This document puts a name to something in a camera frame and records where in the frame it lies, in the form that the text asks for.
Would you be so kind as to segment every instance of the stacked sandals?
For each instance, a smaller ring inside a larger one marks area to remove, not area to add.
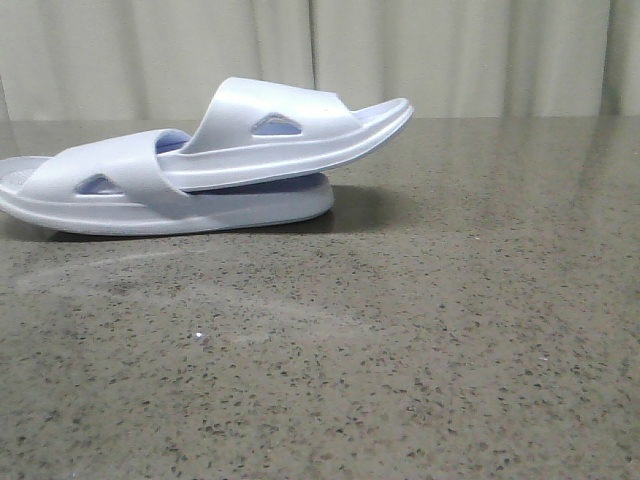
[[[333,205],[323,170],[396,133],[397,98],[349,111],[334,93],[229,78],[193,137],[152,130],[0,161],[0,209],[98,235],[163,235],[306,220]]]

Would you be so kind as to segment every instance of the white curtain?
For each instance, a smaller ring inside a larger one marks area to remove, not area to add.
[[[640,114],[638,0],[0,0],[0,120],[197,119],[220,81],[418,116]]]

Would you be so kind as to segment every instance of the sandal strap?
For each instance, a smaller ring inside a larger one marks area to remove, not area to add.
[[[336,137],[361,127],[335,93],[231,77],[216,91],[198,130],[182,152],[282,142],[282,135],[254,134],[270,117],[297,126],[304,140]]]
[[[34,200],[78,203],[91,196],[79,192],[79,187],[104,177],[129,202],[164,215],[177,215],[190,202],[190,196],[166,180],[158,165],[157,151],[163,145],[184,143],[189,138],[180,130],[164,129],[72,147],[40,166],[20,193]]]

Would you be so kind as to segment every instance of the granite countertop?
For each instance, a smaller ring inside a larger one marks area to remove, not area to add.
[[[10,123],[0,158],[195,123]],[[640,476],[640,118],[413,120],[308,222],[0,213],[0,479]]]

